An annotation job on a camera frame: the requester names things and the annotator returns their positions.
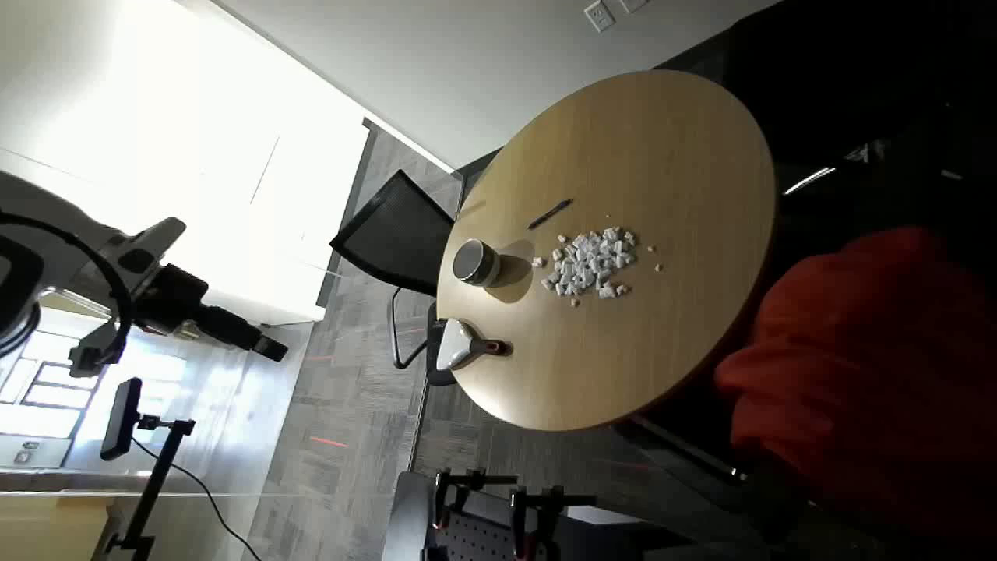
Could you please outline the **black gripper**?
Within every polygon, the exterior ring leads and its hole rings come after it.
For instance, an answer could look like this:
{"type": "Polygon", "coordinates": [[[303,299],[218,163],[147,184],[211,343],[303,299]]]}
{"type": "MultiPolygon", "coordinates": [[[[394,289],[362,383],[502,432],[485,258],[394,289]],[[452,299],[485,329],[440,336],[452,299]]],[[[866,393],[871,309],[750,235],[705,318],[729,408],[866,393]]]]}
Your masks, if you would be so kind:
{"type": "Polygon", "coordinates": [[[280,362],[287,347],[246,318],[207,302],[208,285],[178,264],[162,264],[134,295],[134,321],[147,329],[174,332],[194,327],[218,343],[280,362]]]}

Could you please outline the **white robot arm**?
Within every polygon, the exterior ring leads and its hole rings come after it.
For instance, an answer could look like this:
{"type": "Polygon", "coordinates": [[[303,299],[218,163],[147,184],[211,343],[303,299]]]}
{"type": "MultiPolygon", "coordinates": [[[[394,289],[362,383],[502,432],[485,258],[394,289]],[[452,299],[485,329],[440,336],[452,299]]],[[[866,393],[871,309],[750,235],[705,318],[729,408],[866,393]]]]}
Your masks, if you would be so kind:
{"type": "Polygon", "coordinates": [[[68,350],[71,378],[98,378],[117,364],[134,327],[149,332],[194,327],[208,339],[270,362],[287,354],[287,347],[261,327],[208,306],[202,276],[162,263],[167,248],[188,230],[181,218],[125,235],[11,171],[0,171],[0,215],[4,350],[31,339],[46,289],[66,289],[110,309],[110,318],[68,350]]]}

